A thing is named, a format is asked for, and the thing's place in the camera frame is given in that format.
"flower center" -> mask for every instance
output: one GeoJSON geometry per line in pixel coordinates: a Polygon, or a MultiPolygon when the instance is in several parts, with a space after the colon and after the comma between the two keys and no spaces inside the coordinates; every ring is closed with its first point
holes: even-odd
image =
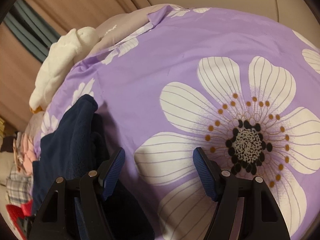
{"type": "Polygon", "coordinates": [[[231,172],[236,175],[242,168],[252,175],[257,173],[257,166],[265,160],[263,150],[272,151],[272,144],[263,141],[260,124],[252,126],[249,121],[238,120],[239,125],[233,129],[233,138],[226,140],[228,154],[234,166],[231,172]]]}

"ribbed blue pad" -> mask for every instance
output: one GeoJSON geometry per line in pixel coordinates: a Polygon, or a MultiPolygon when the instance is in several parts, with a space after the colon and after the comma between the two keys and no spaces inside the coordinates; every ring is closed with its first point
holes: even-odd
{"type": "Polygon", "coordinates": [[[205,193],[208,197],[210,197],[213,201],[216,201],[218,198],[218,194],[215,191],[215,180],[211,176],[209,168],[203,161],[199,151],[196,149],[193,150],[193,163],[196,167],[198,175],[201,179],[202,186],[204,187],[205,193]]]}
{"type": "Polygon", "coordinates": [[[122,149],[116,159],[114,160],[109,173],[107,174],[104,180],[104,191],[102,193],[102,198],[105,201],[109,196],[112,195],[113,190],[115,189],[116,183],[120,176],[122,167],[125,161],[125,151],[122,149]]]}

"plaid cloth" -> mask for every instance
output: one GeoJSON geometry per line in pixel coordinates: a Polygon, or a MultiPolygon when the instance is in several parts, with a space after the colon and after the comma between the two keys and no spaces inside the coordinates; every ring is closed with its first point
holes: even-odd
{"type": "Polygon", "coordinates": [[[10,176],[7,179],[7,192],[9,202],[12,205],[19,206],[27,203],[32,197],[29,194],[33,183],[33,177],[24,177],[14,165],[11,169],[10,176]]]}

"purple blanket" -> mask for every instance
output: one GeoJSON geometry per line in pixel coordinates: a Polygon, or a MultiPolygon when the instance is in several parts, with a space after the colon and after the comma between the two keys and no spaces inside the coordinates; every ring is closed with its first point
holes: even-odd
{"type": "MultiPolygon", "coordinates": [[[[277,22],[232,10],[167,6],[149,19],[73,67],[42,135],[90,94],[109,147],[126,151],[121,181],[156,239],[202,240],[209,226],[216,205],[193,165],[195,147],[239,177],[263,177],[300,239],[320,210],[319,50],[277,22]]],[[[233,239],[240,220],[239,211],[233,239]]]]}

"red cloth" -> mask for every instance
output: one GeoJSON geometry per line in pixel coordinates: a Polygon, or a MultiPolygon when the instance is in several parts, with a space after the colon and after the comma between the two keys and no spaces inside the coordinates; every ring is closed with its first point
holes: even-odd
{"type": "Polygon", "coordinates": [[[21,204],[22,212],[26,217],[31,217],[32,203],[33,200],[31,199],[28,203],[21,204]]]}
{"type": "Polygon", "coordinates": [[[24,236],[22,230],[20,229],[20,227],[17,224],[17,218],[20,217],[22,219],[24,219],[25,215],[22,212],[22,209],[18,206],[15,205],[6,205],[5,206],[8,214],[10,216],[10,219],[12,220],[15,228],[18,230],[18,232],[20,233],[21,237],[23,240],[27,240],[26,237],[24,236]]]}

